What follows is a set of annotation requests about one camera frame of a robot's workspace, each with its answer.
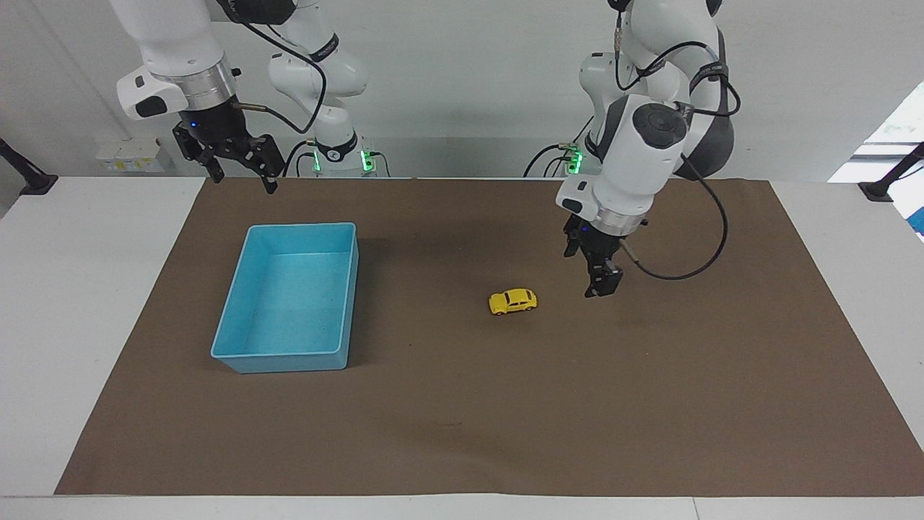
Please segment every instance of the white table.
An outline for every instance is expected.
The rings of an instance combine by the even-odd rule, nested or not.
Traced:
[[[0,518],[924,518],[924,497],[51,497],[201,184],[62,178],[0,221]],[[924,244],[855,186],[773,187],[924,445]]]

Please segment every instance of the window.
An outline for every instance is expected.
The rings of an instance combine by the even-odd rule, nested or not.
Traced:
[[[829,182],[879,180],[920,142],[924,142],[924,83],[869,136]],[[913,173],[922,164],[918,163],[907,173]],[[893,184],[889,194],[902,217],[911,218],[924,207],[924,170]]]

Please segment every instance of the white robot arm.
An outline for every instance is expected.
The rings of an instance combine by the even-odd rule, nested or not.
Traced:
[[[336,99],[362,93],[368,74],[358,60],[338,48],[339,39],[324,21],[318,1],[299,0],[298,5],[293,0],[216,1],[232,21],[252,31],[257,31],[255,24],[280,26],[281,36],[324,71],[322,77],[304,61],[283,55],[274,56],[270,65],[270,78],[280,92],[309,113],[318,106],[312,122],[323,170],[361,175],[370,169],[373,163],[364,140]],[[205,166],[215,182],[224,177],[216,157],[236,160],[257,173],[267,192],[274,192],[286,163],[272,136],[254,138],[248,133],[243,113],[272,110],[238,101],[234,76],[239,71],[228,67],[203,0],[110,3],[144,61],[117,85],[126,114],[146,119],[178,112],[181,122],[173,133],[187,160]],[[318,105],[321,100],[324,106]]]
[[[144,61],[117,84],[126,114],[146,119],[178,112],[181,121],[173,133],[187,160],[205,166],[215,182],[225,176],[217,158],[235,160],[273,193],[285,162],[272,136],[249,134],[235,71],[228,68],[202,0],[110,3]],[[289,0],[264,4],[250,13],[264,23],[281,22],[295,8]]]
[[[580,249],[588,260],[588,297],[615,291],[623,272],[612,256],[668,178],[708,177],[734,143],[734,90],[712,21],[721,1],[609,1],[620,12],[615,53],[591,55],[581,69],[595,113],[584,145],[602,170],[569,177],[556,197],[572,213],[565,255]]]
[[[369,151],[338,98],[362,94],[369,83],[369,73],[362,62],[341,47],[340,38],[324,18],[319,0],[298,0],[292,17],[279,29],[287,42],[324,72],[322,79],[314,67],[289,55],[277,54],[270,60],[270,82],[277,91],[292,98],[309,114],[323,102],[313,125],[319,152],[316,168],[324,175],[362,176],[369,171]]]

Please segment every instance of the plastic tray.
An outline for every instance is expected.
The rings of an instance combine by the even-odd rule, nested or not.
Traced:
[[[212,345],[237,372],[347,366],[359,248],[356,226],[253,226]]]

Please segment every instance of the brown paper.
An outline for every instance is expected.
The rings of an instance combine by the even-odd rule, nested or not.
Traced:
[[[554,182],[206,184],[59,494],[924,494],[924,455],[766,182],[714,182],[715,266],[619,253],[586,300]],[[721,229],[671,181],[630,238],[682,273]],[[344,371],[242,376],[210,347],[252,224],[356,222]],[[534,290],[532,313],[488,296]]]

